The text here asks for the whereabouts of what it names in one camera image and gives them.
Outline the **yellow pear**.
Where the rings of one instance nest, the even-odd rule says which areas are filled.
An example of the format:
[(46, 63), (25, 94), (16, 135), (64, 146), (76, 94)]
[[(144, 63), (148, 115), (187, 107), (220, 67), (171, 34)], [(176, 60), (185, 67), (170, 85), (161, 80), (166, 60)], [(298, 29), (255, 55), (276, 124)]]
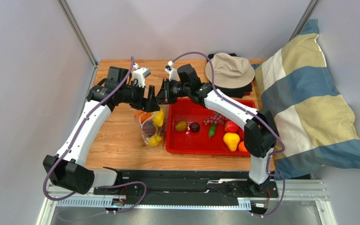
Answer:
[(237, 133), (225, 133), (223, 141), (227, 145), (231, 152), (234, 152), (238, 148), (240, 142), (240, 136)]

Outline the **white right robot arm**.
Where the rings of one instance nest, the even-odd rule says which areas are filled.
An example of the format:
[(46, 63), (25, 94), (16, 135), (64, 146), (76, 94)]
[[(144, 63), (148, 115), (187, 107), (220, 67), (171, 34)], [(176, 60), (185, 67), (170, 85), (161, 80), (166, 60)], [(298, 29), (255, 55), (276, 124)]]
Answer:
[(271, 112), (247, 107), (226, 95), (208, 82), (201, 82), (196, 70), (186, 64), (178, 69), (172, 61), (165, 71), (164, 79), (157, 95), (160, 105), (175, 104), (178, 98), (188, 97), (194, 104), (213, 110), (238, 125), (244, 132), (244, 146), (251, 155), (251, 170), (248, 174), (248, 189), (258, 194), (266, 189), (270, 172), (269, 154), (274, 150), (278, 131)]

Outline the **clear dotted zip top bag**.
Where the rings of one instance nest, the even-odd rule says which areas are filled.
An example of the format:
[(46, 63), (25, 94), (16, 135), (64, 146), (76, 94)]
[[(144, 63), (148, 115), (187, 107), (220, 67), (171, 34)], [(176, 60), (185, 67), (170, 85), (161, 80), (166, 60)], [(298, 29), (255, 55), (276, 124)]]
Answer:
[(144, 143), (157, 148), (163, 143), (166, 134), (166, 114), (163, 109), (155, 112), (136, 110), (134, 120), (139, 125)]

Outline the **yellow banana bunch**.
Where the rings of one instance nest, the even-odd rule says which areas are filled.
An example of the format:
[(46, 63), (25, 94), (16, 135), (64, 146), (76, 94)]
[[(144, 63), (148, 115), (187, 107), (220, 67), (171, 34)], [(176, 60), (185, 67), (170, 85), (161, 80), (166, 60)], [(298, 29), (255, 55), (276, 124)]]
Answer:
[(150, 146), (150, 147), (157, 147), (158, 145), (161, 144), (163, 140), (163, 137), (160, 136), (159, 134), (154, 134), (152, 137), (150, 137), (148, 140), (147, 140), (147, 144)]

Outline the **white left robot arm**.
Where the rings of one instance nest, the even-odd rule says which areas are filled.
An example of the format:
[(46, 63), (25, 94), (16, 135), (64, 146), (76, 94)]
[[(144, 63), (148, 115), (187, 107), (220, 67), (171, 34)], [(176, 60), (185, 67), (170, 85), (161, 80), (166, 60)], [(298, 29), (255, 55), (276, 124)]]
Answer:
[(85, 163), (90, 148), (103, 123), (121, 103), (145, 112), (160, 109), (155, 87), (145, 86), (151, 74), (147, 67), (134, 66), (134, 71), (110, 67), (107, 78), (93, 86), (84, 105), (82, 116), (74, 130), (55, 156), (47, 155), (43, 166), (47, 172), (45, 183), (64, 188), (72, 194), (85, 194), (91, 188), (113, 186), (118, 170), (87, 169)]

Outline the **yellow lemon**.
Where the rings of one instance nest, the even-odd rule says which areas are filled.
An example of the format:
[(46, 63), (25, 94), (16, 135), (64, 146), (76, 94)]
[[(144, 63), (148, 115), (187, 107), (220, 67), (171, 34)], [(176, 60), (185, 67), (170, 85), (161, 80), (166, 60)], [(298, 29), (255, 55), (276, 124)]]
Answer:
[(161, 109), (160, 111), (155, 112), (152, 122), (158, 127), (162, 127), (165, 120), (165, 112)]

